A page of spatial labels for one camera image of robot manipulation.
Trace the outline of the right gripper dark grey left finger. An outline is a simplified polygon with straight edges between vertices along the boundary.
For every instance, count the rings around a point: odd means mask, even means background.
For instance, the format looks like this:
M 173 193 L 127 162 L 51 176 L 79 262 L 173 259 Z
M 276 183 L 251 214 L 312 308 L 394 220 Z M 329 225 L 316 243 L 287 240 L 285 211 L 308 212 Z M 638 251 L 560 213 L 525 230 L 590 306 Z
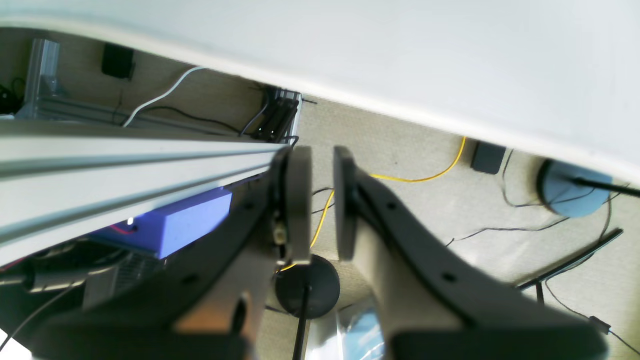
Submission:
M 311 260 L 312 150 L 286 146 L 215 230 L 167 267 L 35 333 L 38 360 L 249 360 L 276 270 Z

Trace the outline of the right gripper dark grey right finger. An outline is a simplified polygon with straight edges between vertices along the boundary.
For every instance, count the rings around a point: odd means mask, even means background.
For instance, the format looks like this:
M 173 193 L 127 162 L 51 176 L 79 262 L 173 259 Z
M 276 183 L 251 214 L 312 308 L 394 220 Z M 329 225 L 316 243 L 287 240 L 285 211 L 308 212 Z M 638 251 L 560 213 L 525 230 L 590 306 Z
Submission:
M 345 146 L 333 153 L 338 257 L 372 290 L 390 360 L 605 360 L 599 331 L 446 248 Z

